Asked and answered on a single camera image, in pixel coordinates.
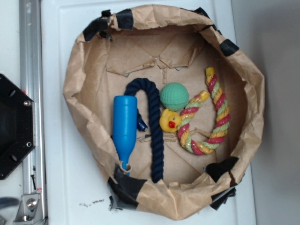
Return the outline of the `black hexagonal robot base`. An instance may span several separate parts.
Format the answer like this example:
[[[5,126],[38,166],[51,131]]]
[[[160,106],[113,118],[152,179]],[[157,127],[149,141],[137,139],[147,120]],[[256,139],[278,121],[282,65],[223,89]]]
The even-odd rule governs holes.
[[[35,147],[34,102],[0,75],[0,179],[6,179]]]

